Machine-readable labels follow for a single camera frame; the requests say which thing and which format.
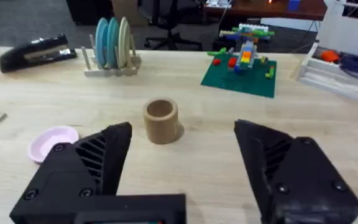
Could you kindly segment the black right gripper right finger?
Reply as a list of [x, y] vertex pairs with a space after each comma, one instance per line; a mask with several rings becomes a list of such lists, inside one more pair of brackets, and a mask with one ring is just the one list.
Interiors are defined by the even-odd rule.
[[313, 138], [243, 119], [234, 132], [262, 223], [357, 220], [357, 195]]

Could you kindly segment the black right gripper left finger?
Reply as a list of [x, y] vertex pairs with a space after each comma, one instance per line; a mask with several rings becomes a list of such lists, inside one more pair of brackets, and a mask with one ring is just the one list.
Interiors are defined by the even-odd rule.
[[9, 214], [14, 223], [73, 223], [117, 194], [132, 139], [128, 122], [74, 143], [57, 143]]

